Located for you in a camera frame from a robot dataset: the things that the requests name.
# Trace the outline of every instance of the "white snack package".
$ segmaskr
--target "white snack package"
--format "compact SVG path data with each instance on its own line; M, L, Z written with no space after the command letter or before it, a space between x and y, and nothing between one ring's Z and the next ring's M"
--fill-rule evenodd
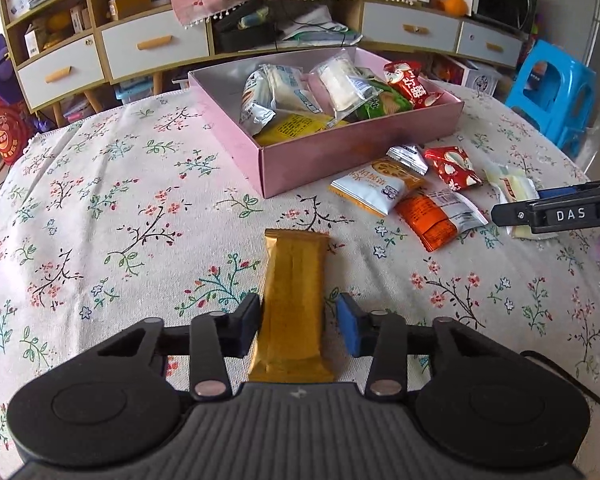
M244 85L240 107L240 126L253 137L275 117L269 108L272 95L264 70L259 68L252 73Z
M265 64L264 71L271 90L271 108L295 114L320 114L322 109L307 84L302 71L292 66Z
M364 209L386 216L400 200L422 184L422 177L384 156L334 180L330 190Z
M500 203L524 202L540 198L534 181L526 176L525 170L515 166L501 166L488 162L484 168L487 180L500 195ZM528 225L508 226L507 233L512 238L527 240L548 240L557 237L557 233L533 234Z
M458 234L489 223L475 204L460 193L442 189L427 196L445 212Z
M315 73L329 93L333 116L341 120L376 97L380 90L369 84L368 77L360 73L351 62L346 50L316 66Z

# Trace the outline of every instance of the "small box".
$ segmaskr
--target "small box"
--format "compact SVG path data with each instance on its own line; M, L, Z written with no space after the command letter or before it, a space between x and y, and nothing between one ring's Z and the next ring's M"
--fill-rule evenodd
M386 59L358 47L346 51L356 66L367 67L376 75L384 73ZM264 198L365 164L383 156L391 146L420 144L453 134L464 103L423 76L420 82L428 91L443 93L439 104L431 108L360 121L266 147L239 126L244 83L258 66L297 66L306 73L340 52L340 48L282 52L189 72L189 92L209 116L211 133Z
M109 0L109 12L113 21L151 9L151 0Z
M29 25L29 28L24 35L24 42L27 45L27 54L29 54L29 57L33 57L42 52L47 37L44 28L37 26L35 23Z
M467 59L458 60L436 54L431 67L433 75L447 83L466 86L493 96L502 75L493 67Z
M76 5L71 8L71 22L74 24L74 32L77 34L78 32L82 32L89 27L85 26L84 18L82 16L82 11L84 7L82 5Z
M10 22L29 10L29 0L5 0L5 3Z

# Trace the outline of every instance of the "yellow snack package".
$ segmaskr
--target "yellow snack package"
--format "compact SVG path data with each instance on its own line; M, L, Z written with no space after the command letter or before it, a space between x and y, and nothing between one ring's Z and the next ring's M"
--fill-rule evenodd
M262 325L250 381L329 383L320 354L324 328L324 255L329 235L293 229L264 233L269 263Z
M270 146L285 140L326 130L330 121L333 121L333 118L322 114L312 117L291 114L281 120L271 121L259 134L253 137L253 140L261 146ZM345 124L347 124L345 121L339 121L334 128Z

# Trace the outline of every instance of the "snack package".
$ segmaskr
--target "snack package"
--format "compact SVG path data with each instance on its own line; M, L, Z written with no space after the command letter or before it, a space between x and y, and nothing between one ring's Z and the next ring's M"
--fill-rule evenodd
M385 117L413 110L413 105L407 98L403 97L386 83L382 83L376 79L369 79L368 82L371 86L377 88L380 93L356 110L356 115L360 120L375 119L376 117Z
M319 114L322 109L302 79L302 71L292 66L265 64L261 67L272 94L271 108L295 114Z
M411 173L397 160L384 156L334 180L329 189L373 214L385 216L422 184L422 177Z
M322 357L324 257L329 235L266 229L269 263L262 323L249 380L264 383L330 383Z
M525 170L515 166L501 166L490 162L485 167L487 180L500 194L500 203L524 202L539 197L534 181L526 176ZM513 238L528 240L548 240L557 237L557 233L533 234L528 225L507 227L507 233Z
M384 76L389 86L405 96L413 108L427 108L436 104L442 97L442 92L427 92L409 63L398 61L384 66Z
M469 199L448 189L408 198L395 210L429 253L460 233L489 223Z
M427 148L424 158L430 160L440 178L450 187L451 191L460 191L482 181L474 171L474 165L469 160L466 151L458 146L444 148Z
M429 171L427 161L415 144L392 146L386 154L422 176L426 175L427 171Z
M252 73L244 85L242 107L240 108L240 126L251 137L273 119L276 113L271 110L271 90L264 70L259 68Z
M319 114L313 117L307 117L297 114L287 114L285 117L269 123L259 134L253 137L259 145L270 146L285 140L304 137L307 135L321 132L328 128L331 118ZM345 126L345 121L340 121L336 126Z
M345 50L311 70L329 93L333 116L340 120L360 108L380 90L353 65Z

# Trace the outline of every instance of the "orange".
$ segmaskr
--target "orange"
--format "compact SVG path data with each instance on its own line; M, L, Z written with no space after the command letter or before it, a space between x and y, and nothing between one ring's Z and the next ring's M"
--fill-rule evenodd
M445 0L445 12L452 16L460 18L469 12L469 7L465 0Z

